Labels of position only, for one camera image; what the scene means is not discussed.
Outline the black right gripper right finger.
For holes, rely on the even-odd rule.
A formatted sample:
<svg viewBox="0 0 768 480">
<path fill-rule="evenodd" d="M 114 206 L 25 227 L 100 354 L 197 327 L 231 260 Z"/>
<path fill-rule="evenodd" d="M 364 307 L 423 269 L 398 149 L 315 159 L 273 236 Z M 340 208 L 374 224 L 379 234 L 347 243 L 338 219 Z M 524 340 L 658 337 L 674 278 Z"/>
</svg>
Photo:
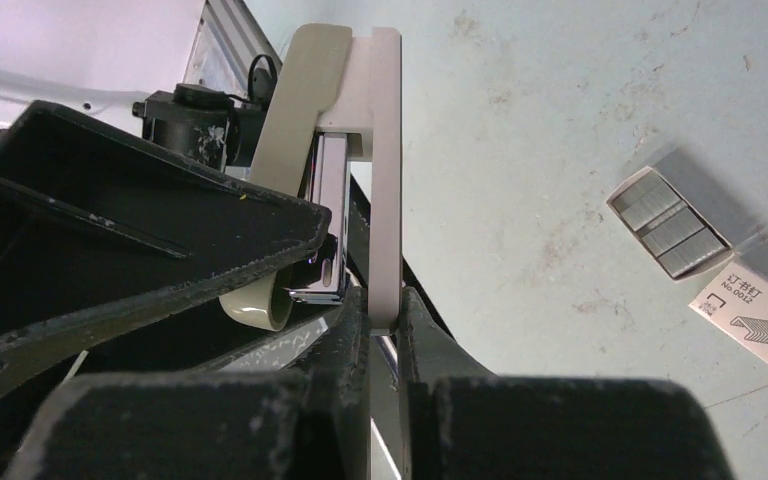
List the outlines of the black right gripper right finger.
<svg viewBox="0 0 768 480">
<path fill-rule="evenodd" d="M 402 292 L 406 479 L 730 479 L 703 407 L 659 379 L 499 376 Z"/>
</svg>

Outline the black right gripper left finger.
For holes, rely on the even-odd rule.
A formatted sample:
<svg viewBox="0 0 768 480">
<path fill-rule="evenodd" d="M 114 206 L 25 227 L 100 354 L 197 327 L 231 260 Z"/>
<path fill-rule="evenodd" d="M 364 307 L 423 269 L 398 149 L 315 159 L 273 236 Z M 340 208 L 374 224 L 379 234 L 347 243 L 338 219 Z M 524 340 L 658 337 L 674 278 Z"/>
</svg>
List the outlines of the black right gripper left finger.
<svg viewBox="0 0 768 480">
<path fill-rule="evenodd" d="M 46 399 L 8 479 L 366 479 L 370 321 L 335 324 L 271 372 L 82 375 Z"/>
</svg>

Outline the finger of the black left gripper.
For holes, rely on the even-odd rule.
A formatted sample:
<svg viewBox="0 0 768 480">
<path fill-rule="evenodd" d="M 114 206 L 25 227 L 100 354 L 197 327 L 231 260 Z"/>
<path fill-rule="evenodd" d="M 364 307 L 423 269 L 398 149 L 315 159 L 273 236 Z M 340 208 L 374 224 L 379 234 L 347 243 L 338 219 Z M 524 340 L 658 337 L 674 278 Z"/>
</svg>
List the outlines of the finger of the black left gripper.
<svg viewBox="0 0 768 480">
<path fill-rule="evenodd" d="M 35 101 L 0 129 L 0 400 L 312 255 L 330 211 Z"/>
</svg>

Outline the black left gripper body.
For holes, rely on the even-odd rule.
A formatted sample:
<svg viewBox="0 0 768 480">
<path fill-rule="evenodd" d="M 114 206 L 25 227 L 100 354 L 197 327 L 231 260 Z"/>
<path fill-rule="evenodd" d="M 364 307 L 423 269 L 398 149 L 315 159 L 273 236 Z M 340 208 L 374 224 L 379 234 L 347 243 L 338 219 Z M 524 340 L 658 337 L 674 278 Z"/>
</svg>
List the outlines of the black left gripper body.
<svg viewBox="0 0 768 480">
<path fill-rule="evenodd" d="M 247 174 L 277 85 L 272 56 L 254 57 L 246 95 L 179 83 L 132 105 L 142 138 L 219 171 Z"/>
</svg>

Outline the beige white stapler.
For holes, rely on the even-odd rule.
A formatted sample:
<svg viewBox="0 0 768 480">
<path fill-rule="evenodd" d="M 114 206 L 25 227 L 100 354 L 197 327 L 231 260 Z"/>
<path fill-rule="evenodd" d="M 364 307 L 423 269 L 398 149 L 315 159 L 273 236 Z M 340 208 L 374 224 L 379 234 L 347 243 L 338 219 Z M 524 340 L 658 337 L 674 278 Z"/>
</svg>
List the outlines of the beige white stapler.
<svg viewBox="0 0 768 480">
<path fill-rule="evenodd" d="M 314 282 L 288 284 L 285 271 L 224 294 L 238 323 L 278 331 L 294 302 L 329 304 L 343 294 L 349 164 L 370 163 L 367 311 L 392 331 L 402 289 L 402 38 L 389 27 L 357 37 L 346 26 L 309 23 L 294 33 L 249 170 L 250 183 L 297 196 L 308 187 L 330 209 L 334 254 Z"/>
</svg>

